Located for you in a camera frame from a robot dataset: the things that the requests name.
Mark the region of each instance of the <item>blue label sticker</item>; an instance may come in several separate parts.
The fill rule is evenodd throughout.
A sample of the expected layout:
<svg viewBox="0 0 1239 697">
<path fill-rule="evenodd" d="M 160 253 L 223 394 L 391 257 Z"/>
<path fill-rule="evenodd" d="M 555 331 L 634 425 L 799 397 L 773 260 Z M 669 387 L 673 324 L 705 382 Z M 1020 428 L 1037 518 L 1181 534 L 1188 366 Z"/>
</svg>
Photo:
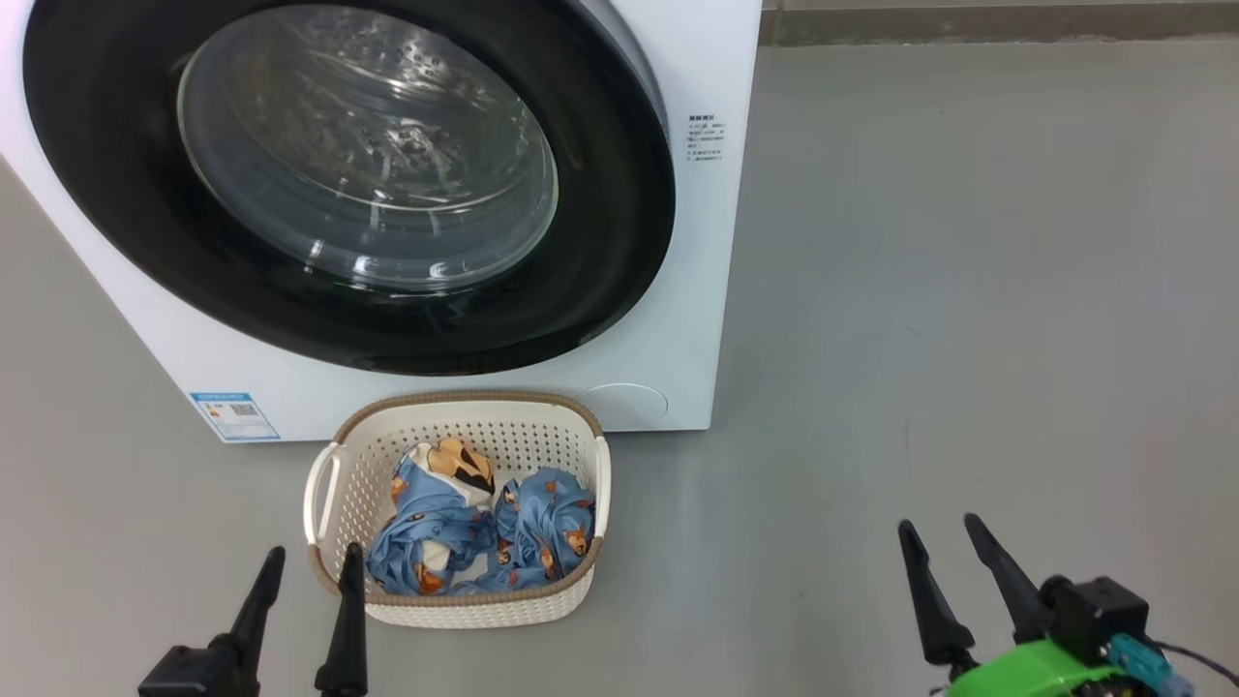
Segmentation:
<svg viewBox="0 0 1239 697">
<path fill-rule="evenodd" d="M 280 439 L 247 392 L 191 392 L 190 399 L 227 442 Z"/>
</svg>

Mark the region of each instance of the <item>blue fabric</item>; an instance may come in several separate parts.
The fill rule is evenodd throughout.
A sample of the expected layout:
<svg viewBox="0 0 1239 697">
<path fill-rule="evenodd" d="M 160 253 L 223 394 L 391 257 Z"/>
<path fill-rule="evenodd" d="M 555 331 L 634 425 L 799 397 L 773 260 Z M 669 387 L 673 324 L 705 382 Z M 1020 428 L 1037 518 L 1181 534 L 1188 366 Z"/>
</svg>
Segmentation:
<svg viewBox="0 0 1239 697">
<path fill-rule="evenodd" d="M 554 583 L 581 566 L 593 540 L 593 493 L 571 474 L 543 468 L 508 483 L 494 506 L 498 542 L 489 571 L 450 595 L 507 593 Z"/>
<path fill-rule="evenodd" d="M 496 546 L 489 511 L 466 508 L 465 498 L 430 475 L 405 454 L 393 479 L 395 517 L 370 546 L 366 568 L 388 593 L 440 595 L 456 572 L 467 569 L 479 551 Z M 447 568 L 430 572 L 422 562 L 422 541 L 451 550 Z"/>
</svg>

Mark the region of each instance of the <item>washing machine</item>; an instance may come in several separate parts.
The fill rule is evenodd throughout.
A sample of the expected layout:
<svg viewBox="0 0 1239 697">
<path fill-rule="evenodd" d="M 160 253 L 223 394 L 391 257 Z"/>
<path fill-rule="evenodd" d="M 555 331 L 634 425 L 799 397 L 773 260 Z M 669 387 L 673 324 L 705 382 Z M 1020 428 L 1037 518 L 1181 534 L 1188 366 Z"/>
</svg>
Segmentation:
<svg viewBox="0 0 1239 697">
<path fill-rule="evenodd" d="M 710 426 L 760 0 L 2 0 L 0 154 L 227 443 Z"/>
</svg>

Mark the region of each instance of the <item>concrete floor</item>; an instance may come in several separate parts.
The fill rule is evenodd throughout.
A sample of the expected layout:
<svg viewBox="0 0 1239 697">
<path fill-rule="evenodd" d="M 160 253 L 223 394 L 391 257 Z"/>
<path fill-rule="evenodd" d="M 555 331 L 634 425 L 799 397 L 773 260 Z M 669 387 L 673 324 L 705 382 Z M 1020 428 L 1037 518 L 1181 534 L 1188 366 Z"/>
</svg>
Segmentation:
<svg viewBox="0 0 1239 697">
<path fill-rule="evenodd" d="M 965 511 L 1239 664 L 1237 123 L 1239 42 L 761 53 L 715 428 L 613 439 L 576 614 L 372 621 L 370 693 L 923 695 L 900 519 L 1010 646 Z M 9 691 L 133 693 L 285 545 L 263 693 L 310 693 L 317 447 L 219 444 L 7 172 L 0 208 Z"/>
</svg>

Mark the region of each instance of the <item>laundry basket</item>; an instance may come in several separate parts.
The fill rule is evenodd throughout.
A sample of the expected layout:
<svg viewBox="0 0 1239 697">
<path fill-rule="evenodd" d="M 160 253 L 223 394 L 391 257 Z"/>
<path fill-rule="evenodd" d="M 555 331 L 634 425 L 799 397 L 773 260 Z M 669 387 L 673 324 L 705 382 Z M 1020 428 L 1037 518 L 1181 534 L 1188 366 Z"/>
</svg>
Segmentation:
<svg viewBox="0 0 1239 697">
<path fill-rule="evenodd" d="M 339 594 L 336 583 L 348 543 L 356 541 L 368 550 L 395 513 L 390 491 L 396 462 L 418 443 L 444 438 L 460 438 L 489 458 L 497 489 L 539 467 L 572 473 L 597 499 L 593 542 L 566 578 L 513 593 L 389 595 L 367 576 L 366 612 L 405 626 L 483 629 L 553 621 L 575 610 L 593 582 L 593 562 L 607 532 L 611 453 L 593 415 L 553 395 L 418 395 L 377 402 L 354 415 L 318 454 L 306 482 L 305 532 L 313 573 Z"/>
</svg>

